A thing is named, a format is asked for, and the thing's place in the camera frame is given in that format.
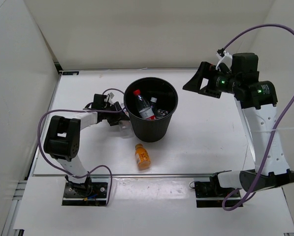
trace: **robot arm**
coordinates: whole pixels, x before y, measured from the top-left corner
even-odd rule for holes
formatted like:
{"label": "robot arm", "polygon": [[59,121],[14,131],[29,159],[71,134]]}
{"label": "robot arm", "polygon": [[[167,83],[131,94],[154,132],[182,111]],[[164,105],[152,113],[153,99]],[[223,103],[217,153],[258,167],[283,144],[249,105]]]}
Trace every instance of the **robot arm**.
{"label": "robot arm", "polygon": [[[112,93],[109,95],[94,95],[91,104],[93,110],[120,111],[118,102],[112,102]],[[78,151],[80,147],[80,131],[106,119],[113,126],[121,120],[129,120],[124,112],[120,113],[77,113],[72,118],[53,116],[51,118],[44,142],[44,151],[72,175],[65,178],[70,187],[79,195],[87,197],[91,191],[91,178],[85,176],[88,172],[83,167]]]}
{"label": "robot arm", "polygon": [[[225,51],[221,54],[217,66],[202,62],[183,89],[215,98],[220,98],[222,92],[234,94],[240,103],[238,109],[247,121],[244,121],[243,125],[248,125],[251,130],[249,135],[252,138],[256,162],[254,170],[215,173],[210,181],[217,195],[226,188],[248,191],[259,171],[277,114],[275,87],[270,81],[259,82],[257,55],[240,53],[231,56]],[[200,88],[204,78],[208,79],[208,84]],[[275,188],[292,182],[294,171],[290,171],[279,133],[276,131],[261,177],[253,191]]]}

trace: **white wall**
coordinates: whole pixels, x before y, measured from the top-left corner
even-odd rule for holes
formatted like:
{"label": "white wall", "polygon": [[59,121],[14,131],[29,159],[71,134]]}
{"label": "white wall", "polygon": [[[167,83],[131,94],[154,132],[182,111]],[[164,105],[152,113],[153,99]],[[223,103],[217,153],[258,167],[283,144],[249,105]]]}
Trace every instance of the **white wall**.
{"label": "white wall", "polygon": [[[197,67],[273,0],[25,0],[63,69]],[[252,33],[231,49],[248,50]]]}
{"label": "white wall", "polygon": [[37,121],[49,106],[57,78],[23,1],[0,0],[0,234],[17,181],[30,167]]}
{"label": "white wall", "polygon": [[[294,29],[294,0],[276,0],[265,22],[280,23]],[[278,108],[281,112],[294,94],[294,37],[282,29],[262,29],[251,52],[260,58],[260,80],[270,80],[276,86]],[[294,127],[294,105],[280,126]],[[288,163],[294,170],[294,130],[280,133]],[[284,190],[294,220],[294,184],[284,187]]]}

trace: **trash can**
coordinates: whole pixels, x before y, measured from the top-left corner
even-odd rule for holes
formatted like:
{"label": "trash can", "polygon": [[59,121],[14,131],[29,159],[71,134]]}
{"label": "trash can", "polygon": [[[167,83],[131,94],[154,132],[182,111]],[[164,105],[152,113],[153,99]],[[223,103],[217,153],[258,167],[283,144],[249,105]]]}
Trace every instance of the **trash can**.
{"label": "trash can", "polygon": [[[142,119],[136,108],[133,92],[139,89],[141,95],[149,102],[151,97],[157,98],[157,108],[169,111],[169,114],[156,120]],[[124,105],[129,113],[133,131],[137,138],[144,142],[156,142],[166,134],[171,117],[178,102],[175,88],[167,81],[155,77],[147,77],[131,83],[125,91]]]}

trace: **orange juice bottle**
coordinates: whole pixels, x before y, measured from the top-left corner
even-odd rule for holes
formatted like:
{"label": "orange juice bottle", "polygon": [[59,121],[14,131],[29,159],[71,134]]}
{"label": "orange juice bottle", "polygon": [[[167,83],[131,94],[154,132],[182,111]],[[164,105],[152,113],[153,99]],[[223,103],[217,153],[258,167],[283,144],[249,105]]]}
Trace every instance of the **orange juice bottle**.
{"label": "orange juice bottle", "polygon": [[138,168],[140,170],[148,169],[151,164],[151,161],[146,149],[143,148],[142,144],[137,144],[135,148],[136,148],[135,157],[136,157]]}

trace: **white floor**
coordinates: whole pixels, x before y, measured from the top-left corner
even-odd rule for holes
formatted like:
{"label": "white floor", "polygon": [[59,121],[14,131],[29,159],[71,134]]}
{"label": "white floor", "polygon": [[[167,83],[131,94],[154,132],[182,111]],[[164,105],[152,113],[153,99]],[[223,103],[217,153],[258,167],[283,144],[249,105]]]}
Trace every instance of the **white floor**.
{"label": "white floor", "polygon": [[[52,109],[82,109],[94,93],[110,87],[125,90],[143,77],[159,77],[172,83],[179,95],[165,137],[143,143],[152,166],[140,172],[134,161],[137,138],[123,139],[118,127],[107,122],[86,128],[80,137],[80,159],[86,169],[107,165],[115,175],[108,207],[61,206],[65,179],[38,156],[29,178],[15,229],[33,235],[266,235],[294,232],[286,200],[280,188],[262,191],[233,212],[221,208],[196,208],[196,198],[186,174],[253,169],[242,123],[233,95],[215,99],[183,91],[195,70],[81,71],[62,76]],[[122,101],[121,94],[115,101]],[[71,117],[71,114],[56,115]],[[105,174],[98,170],[95,174]],[[137,177],[138,175],[179,175]]]}

